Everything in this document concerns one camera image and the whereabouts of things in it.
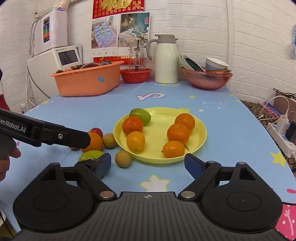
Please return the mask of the person left hand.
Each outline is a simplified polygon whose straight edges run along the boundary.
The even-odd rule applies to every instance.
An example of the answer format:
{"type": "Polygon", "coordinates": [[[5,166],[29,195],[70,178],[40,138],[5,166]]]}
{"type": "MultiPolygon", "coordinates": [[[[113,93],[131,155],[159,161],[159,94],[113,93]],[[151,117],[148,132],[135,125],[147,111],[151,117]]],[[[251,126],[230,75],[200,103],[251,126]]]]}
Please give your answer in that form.
{"type": "Polygon", "coordinates": [[[18,148],[15,148],[5,159],[0,160],[0,181],[3,181],[6,177],[6,173],[10,168],[10,157],[19,158],[21,152],[18,148]]]}

